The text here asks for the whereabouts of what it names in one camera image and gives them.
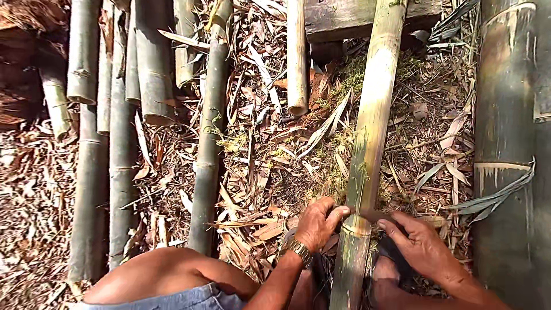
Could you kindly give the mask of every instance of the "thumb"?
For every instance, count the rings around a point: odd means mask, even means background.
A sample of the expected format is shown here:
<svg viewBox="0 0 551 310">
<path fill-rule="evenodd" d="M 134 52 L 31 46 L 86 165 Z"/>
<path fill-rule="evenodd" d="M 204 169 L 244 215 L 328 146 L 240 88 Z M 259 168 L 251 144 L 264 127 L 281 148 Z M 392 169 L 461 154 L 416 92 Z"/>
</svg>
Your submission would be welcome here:
<svg viewBox="0 0 551 310">
<path fill-rule="evenodd" d="M 350 214 L 350 208 L 349 207 L 347 207 L 347 206 L 336 207 L 333 211 L 331 211 L 331 213 L 329 214 L 329 216 L 325 220 L 325 224 L 327 225 L 327 229 L 330 229 L 333 232 L 335 230 L 335 228 L 337 227 L 337 224 L 339 223 L 339 221 L 342 220 L 342 218 L 344 216 L 349 215 L 349 214 Z"/>
<path fill-rule="evenodd" d="M 386 234 L 396 243 L 396 246 L 403 253 L 406 247 L 411 246 L 411 241 L 404 236 L 404 234 L 398 229 L 398 227 L 387 220 L 379 220 L 377 222 L 379 226 L 385 230 Z"/>
</svg>

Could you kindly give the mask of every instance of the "blue shorts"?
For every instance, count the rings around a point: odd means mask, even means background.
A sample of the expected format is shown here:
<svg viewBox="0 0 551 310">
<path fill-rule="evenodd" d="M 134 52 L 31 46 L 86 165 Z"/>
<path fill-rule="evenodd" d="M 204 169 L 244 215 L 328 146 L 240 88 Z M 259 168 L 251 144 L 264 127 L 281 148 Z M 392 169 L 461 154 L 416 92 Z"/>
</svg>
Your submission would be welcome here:
<svg viewBox="0 0 551 310">
<path fill-rule="evenodd" d="M 194 287 L 172 295 L 150 297 L 122 304 L 80 303 L 79 310 L 241 310 L 247 303 L 235 294 L 226 295 L 216 284 Z"/>
</svg>

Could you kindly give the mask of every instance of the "bamboo stalk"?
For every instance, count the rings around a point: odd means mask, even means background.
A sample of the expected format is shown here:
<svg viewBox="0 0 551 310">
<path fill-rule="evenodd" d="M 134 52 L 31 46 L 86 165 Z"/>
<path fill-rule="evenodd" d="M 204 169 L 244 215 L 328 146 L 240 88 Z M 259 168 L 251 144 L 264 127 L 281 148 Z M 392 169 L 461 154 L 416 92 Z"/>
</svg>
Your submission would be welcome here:
<svg viewBox="0 0 551 310">
<path fill-rule="evenodd" d="M 96 104 L 100 6 L 101 0 L 72 2 L 67 98 L 73 102 Z"/>
<path fill-rule="evenodd" d="M 125 18 L 125 13 L 115 9 L 115 19 Z M 136 226 L 131 207 L 122 209 L 136 199 L 134 188 L 137 138 L 132 125 L 136 106 L 125 99 L 125 78 L 119 77 L 124 59 L 124 38 L 119 27 L 115 28 L 113 69 L 111 85 L 111 136 L 109 139 L 109 270 L 118 267 L 125 258 L 125 244 L 130 239 L 128 231 Z"/>
<path fill-rule="evenodd" d="M 97 132 L 96 110 L 94 105 L 80 105 L 77 186 L 68 275 L 71 282 L 99 280 L 104 273 L 107 137 Z"/>
<path fill-rule="evenodd" d="M 100 34 L 98 64 L 98 133 L 109 135 L 111 113 L 111 70 L 113 68 L 113 3 L 104 0 L 102 6 L 103 27 Z"/>
<path fill-rule="evenodd" d="M 330 309 L 358 309 L 363 295 L 371 227 L 358 214 L 373 210 L 377 200 L 406 6 L 407 0 L 377 1 L 348 183 L 347 205 L 356 214 L 341 229 Z"/>
<path fill-rule="evenodd" d="M 176 34 L 192 38 L 197 19 L 193 14 L 195 0 L 174 0 L 174 21 Z M 197 54 L 191 47 L 178 47 L 175 50 L 176 86 L 182 88 L 193 78 L 194 63 L 190 63 Z"/>
<path fill-rule="evenodd" d="M 170 79 L 170 41 L 157 29 L 167 29 L 166 0 L 136 0 L 136 49 L 144 121 L 167 126 L 174 121 Z"/>
<path fill-rule="evenodd" d="M 71 116 L 67 110 L 65 97 L 65 70 L 63 66 L 48 66 L 40 68 L 44 100 L 52 122 L 53 136 L 61 141 L 71 129 Z"/>
<path fill-rule="evenodd" d="M 126 100 L 140 105 L 142 97 L 139 92 L 138 55 L 136 51 L 136 0 L 130 4 L 130 25 L 126 45 Z"/>
<path fill-rule="evenodd" d="M 536 5 L 482 2 L 474 194 L 493 194 L 525 174 L 534 155 Z M 473 225 L 474 270 L 511 308 L 541 309 L 534 283 L 532 185 Z"/>
<path fill-rule="evenodd" d="M 210 29 L 210 52 L 207 64 L 207 85 L 201 116 L 201 131 L 197 153 L 195 188 L 193 190 L 193 212 L 191 216 L 188 247 L 210 256 L 213 230 L 208 223 L 214 221 L 214 204 L 218 197 L 218 153 L 217 145 L 226 104 L 228 82 L 228 38 L 227 23 L 233 13 L 231 0 L 221 0 L 214 23 Z"/>
<path fill-rule="evenodd" d="M 287 3 L 287 104 L 293 115 L 308 112 L 304 0 Z"/>
</svg>

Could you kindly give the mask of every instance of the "man's right hand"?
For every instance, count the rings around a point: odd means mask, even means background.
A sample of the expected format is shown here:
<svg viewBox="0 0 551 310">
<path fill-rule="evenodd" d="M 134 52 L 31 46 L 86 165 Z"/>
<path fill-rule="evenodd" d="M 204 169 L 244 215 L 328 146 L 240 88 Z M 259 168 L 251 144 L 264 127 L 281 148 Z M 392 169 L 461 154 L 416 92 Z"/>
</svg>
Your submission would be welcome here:
<svg viewBox="0 0 551 310">
<path fill-rule="evenodd" d="M 392 217 L 404 227 L 408 237 L 390 221 L 379 220 L 377 223 L 418 273 L 442 286 L 460 283 L 471 277 L 430 224 L 399 211 L 393 212 Z"/>
</svg>

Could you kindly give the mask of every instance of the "man's left hand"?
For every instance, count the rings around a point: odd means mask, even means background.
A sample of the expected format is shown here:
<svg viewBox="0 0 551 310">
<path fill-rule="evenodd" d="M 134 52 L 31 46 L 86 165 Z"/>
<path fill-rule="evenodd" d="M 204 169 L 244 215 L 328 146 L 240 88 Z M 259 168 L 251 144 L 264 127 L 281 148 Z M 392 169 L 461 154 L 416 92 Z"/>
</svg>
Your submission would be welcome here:
<svg viewBox="0 0 551 310">
<path fill-rule="evenodd" d="M 342 218 L 350 214 L 346 206 L 335 209 L 335 201 L 331 197 L 323 197 L 311 202 L 300 217 L 295 240 L 304 244 L 311 253 L 322 248 L 337 227 Z"/>
</svg>

